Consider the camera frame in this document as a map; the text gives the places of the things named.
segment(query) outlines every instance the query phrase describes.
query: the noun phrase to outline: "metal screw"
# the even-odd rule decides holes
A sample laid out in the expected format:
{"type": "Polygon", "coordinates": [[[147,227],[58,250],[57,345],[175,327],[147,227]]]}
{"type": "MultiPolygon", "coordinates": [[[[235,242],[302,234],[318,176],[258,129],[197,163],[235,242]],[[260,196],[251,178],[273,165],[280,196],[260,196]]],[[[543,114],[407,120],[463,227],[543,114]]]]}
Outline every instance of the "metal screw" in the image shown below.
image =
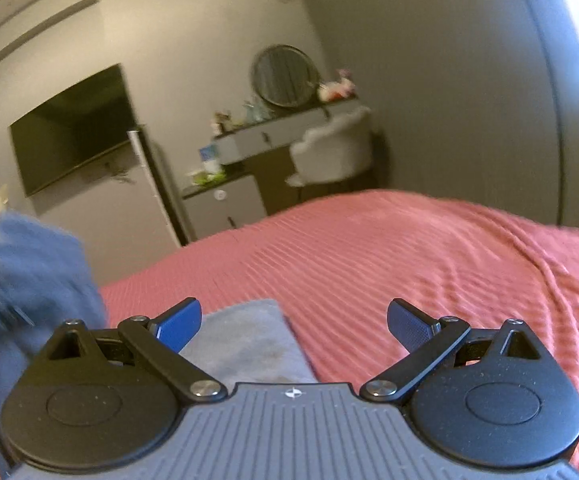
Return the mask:
{"type": "Polygon", "coordinates": [[[398,391],[398,387],[392,381],[370,381],[365,384],[365,390],[372,397],[389,397],[398,391]]]}
{"type": "Polygon", "coordinates": [[[213,397],[220,394],[220,383],[217,381],[196,381],[190,391],[197,397],[213,397]]]}

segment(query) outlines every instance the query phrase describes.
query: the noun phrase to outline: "white chair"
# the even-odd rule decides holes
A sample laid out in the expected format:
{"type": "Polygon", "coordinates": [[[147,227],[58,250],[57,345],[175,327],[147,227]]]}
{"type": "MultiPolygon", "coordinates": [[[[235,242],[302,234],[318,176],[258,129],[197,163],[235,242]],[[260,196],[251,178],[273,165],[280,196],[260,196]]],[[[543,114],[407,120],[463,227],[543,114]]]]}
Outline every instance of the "white chair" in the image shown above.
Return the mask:
{"type": "Polygon", "coordinates": [[[324,126],[311,128],[293,142],[289,153],[297,173],[285,183],[301,191],[309,184],[344,182],[372,167],[371,110],[356,110],[333,117],[324,126]]]}

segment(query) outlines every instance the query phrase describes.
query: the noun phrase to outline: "wall-mounted tv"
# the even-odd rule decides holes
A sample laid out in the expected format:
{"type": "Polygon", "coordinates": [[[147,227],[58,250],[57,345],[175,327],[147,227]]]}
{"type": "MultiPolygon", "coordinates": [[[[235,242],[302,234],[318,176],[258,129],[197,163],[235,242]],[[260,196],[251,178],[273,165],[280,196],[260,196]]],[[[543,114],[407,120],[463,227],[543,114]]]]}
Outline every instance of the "wall-mounted tv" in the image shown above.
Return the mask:
{"type": "Polygon", "coordinates": [[[121,67],[109,67],[10,126],[26,196],[129,142],[136,124],[121,67]]]}

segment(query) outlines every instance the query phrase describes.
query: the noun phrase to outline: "pink bedspread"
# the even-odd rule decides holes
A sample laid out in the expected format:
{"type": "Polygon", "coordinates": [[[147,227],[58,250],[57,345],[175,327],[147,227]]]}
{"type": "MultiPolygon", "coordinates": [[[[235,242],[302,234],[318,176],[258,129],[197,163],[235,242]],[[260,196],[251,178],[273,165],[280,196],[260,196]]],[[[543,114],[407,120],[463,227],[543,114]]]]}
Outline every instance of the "pink bedspread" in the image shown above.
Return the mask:
{"type": "Polygon", "coordinates": [[[405,355],[385,325],[394,297],[475,327],[520,317],[579,390],[579,230],[463,202],[381,190],[306,203],[194,243],[103,296],[113,323],[187,296],[205,312],[274,298],[317,377],[355,386],[405,355]]]}

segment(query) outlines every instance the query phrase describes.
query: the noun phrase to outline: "round mirror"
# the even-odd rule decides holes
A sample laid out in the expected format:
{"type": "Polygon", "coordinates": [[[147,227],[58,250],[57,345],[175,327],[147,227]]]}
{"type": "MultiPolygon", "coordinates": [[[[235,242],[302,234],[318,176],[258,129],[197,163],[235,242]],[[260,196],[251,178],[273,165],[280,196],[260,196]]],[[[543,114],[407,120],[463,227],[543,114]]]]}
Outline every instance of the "round mirror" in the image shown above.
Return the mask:
{"type": "Polygon", "coordinates": [[[252,65],[252,87],[267,104],[300,108],[316,99],[320,77],[312,60],[298,48],[274,45],[252,65]]]}

